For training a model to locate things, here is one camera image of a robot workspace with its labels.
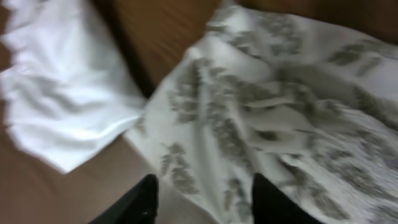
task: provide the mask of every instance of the wrinkled cloth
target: wrinkled cloth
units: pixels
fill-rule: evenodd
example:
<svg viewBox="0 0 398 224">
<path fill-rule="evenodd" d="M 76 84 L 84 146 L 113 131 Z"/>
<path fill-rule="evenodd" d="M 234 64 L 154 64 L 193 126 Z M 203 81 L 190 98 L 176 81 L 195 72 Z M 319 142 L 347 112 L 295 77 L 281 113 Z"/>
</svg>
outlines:
<svg viewBox="0 0 398 224">
<path fill-rule="evenodd" d="M 355 30 L 226 5 L 126 137 L 218 223 L 253 223 L 255 172 L 323 223 L 397 223 L 397 59 Z"/>
<path fill-rule="evenodd" d="M 0 74 L 4 122 L 19 149 L 67 173 L 130 128 L 145 99 L 84 0 L 8 0 Z"/>
</svg>

